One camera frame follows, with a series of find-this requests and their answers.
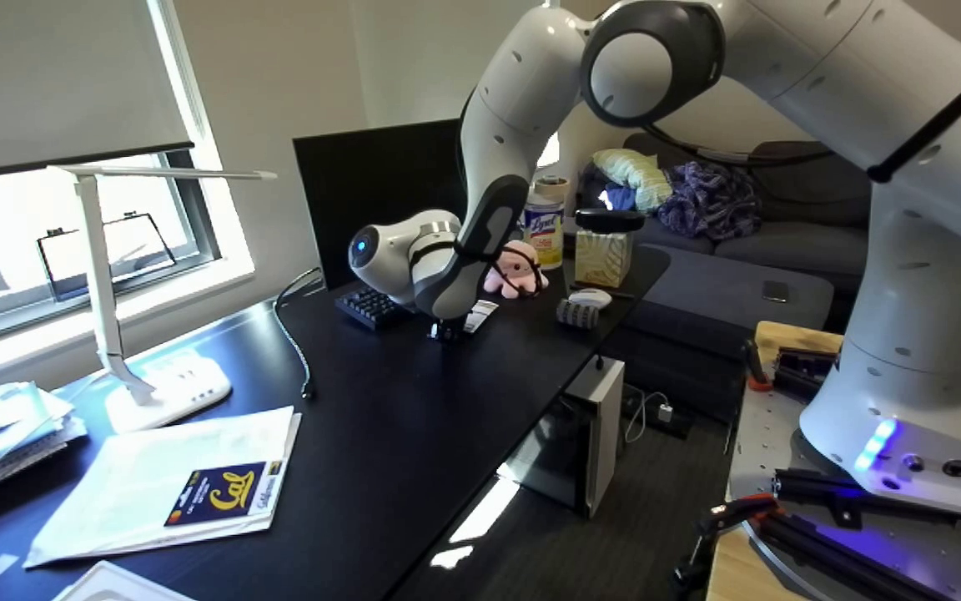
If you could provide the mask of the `white paper stack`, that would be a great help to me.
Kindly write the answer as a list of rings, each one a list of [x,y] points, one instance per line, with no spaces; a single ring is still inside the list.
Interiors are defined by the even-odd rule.
[[[78,484],[31,540],[26,566],[265,532],[295,430],[299,415],[274,406],[107,438]],[[274,466],[274,493],[256,516],[186,528],[163,525],[189,469],[251,461]]]

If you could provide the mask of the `pile of papers and bags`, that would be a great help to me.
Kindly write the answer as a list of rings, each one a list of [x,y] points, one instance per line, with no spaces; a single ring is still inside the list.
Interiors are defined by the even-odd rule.
[[[46,461],[82,433],[86,423],[55,394],[26,379],[0,385],[0,481]]]

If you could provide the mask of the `pink octopus plush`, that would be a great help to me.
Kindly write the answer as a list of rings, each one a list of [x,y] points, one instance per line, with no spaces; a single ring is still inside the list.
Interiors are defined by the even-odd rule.
[[[546,274],[536,264],[536,249],[528,240],[506,240],[497,259],[483,274],[490,297],[517,301],[546,288]]]

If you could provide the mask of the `disinfectant wipes canister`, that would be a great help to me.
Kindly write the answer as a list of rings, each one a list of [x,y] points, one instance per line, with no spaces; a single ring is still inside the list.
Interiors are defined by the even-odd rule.
[[[520,229],[524,240],[536,249],[536,264],[542,269],[556,269],[565,264],[565,211],[568,211],[568,180],[541,176],[530,188]]]

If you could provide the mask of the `black computer monitor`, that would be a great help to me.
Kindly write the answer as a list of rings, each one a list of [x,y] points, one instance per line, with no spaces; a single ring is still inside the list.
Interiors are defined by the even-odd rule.
[[[292,154],[331,288],[354,280],[348,245],[355,227],[429,207],[462,212],[456,115],[295,138]]]

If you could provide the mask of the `white computer tower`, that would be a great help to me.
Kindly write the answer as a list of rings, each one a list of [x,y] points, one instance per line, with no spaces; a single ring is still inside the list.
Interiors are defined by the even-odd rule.
[[[520,448],[524,484],[595,516],[618,469],[622,364],[589,356]]]

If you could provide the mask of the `grey sofa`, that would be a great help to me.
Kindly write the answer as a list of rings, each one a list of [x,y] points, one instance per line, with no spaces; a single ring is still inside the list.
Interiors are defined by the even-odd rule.
[[[868,257],[872,180],[813,141],[765,141],[741,156],[631,133],[672,201],[640,245],[667,257],[622,335],[640,350],[732,361],[757,321],[843,330]]]

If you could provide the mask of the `white desk lamp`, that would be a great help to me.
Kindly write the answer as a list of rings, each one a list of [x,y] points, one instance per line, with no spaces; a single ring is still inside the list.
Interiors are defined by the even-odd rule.
[[[86,292],[94,317],[94,343],[104,373],[112,379],[112,392],[104,400],[107,420],[112,433],[151,430],[175,423],[197,412],[206,412],[230,396],[232,385],[228,371],[197,350],[175,350],[153,366],[133,371],[126,356],[126,343],[120,335],[120,321],[139,317],[139,301],[126,301],[122,311],[117,305],[117,282],[107,257],[104,235],[104,180],[271,180],[271,171],[202,171],[202,166],[91,166],[91,164],[55,164],[72,183],[72,198],[78,205],[78,235],[86,240]]]

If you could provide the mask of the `blue Cal booklet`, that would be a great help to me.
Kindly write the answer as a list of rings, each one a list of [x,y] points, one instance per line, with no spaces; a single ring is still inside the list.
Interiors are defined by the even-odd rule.
[[[274,493],[274,466],[265,461],[197,466],[173,496],[166,528],[212,525],[230,516],[256,516]]]

